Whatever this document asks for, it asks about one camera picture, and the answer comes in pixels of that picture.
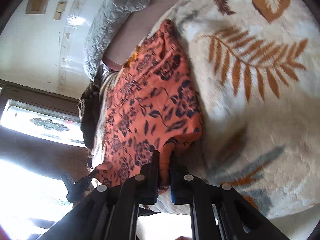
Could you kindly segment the orange floral blouse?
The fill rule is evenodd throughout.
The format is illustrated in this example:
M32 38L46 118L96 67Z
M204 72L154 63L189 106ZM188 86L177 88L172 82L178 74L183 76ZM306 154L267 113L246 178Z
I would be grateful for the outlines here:
M139 174L159 152L161 185L172 153L202 135L199 102L174 24L164 20L125 63L106 91L95 136L96 179L113 187Z

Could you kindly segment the stained glass window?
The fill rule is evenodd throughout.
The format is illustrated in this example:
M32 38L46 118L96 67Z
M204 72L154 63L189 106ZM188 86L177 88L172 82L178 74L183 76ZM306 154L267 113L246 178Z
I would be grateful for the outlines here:
M85 147L79 117L13 99L5 104L1 126L32 137Z

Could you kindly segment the dark brown fleece blanket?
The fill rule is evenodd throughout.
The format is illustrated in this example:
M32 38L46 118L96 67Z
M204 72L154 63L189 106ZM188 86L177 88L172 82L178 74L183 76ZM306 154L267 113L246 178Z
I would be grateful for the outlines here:
M91 151L94 147L94 136L100 116L102 86L110 71L104 65L100 65L98 71L88 87L83 92L79 103L80 129L83 134L84 145Z

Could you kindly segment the cream leaf print blanket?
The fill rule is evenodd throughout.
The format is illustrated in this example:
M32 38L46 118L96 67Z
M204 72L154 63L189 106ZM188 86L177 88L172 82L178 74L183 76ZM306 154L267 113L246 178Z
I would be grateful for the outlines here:
M187 57L202 118L180 161L208 184L230 184L289 239L307 239L319 222L314 16L302 0L179 0L146 39L164 20ZM171 204L168 184L151 209L188 213Z

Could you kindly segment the grey quilted pillow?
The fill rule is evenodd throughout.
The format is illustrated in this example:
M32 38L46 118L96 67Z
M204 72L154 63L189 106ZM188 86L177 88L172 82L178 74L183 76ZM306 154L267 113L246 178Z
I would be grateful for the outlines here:
M128 17L148 7L150 0L104 0L90 26L84 45L84 71L93 81L105 50Z

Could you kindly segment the pink headboard cushion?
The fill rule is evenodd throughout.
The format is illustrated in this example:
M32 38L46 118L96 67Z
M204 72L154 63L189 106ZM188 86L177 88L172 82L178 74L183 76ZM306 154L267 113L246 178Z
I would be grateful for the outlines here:
M178 1L150 0L147 8L132 13L105 50L103 63L108 68L120 70L136 45L148 35L161 16Z

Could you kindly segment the beige wall switch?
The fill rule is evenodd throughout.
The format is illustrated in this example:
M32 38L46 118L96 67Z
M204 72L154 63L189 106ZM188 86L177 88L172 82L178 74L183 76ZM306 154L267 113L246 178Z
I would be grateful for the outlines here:
M60 20L63 12L65 11L66 5L67 5L66 2L59 2L57 4L56 11L54 14L54 20Z

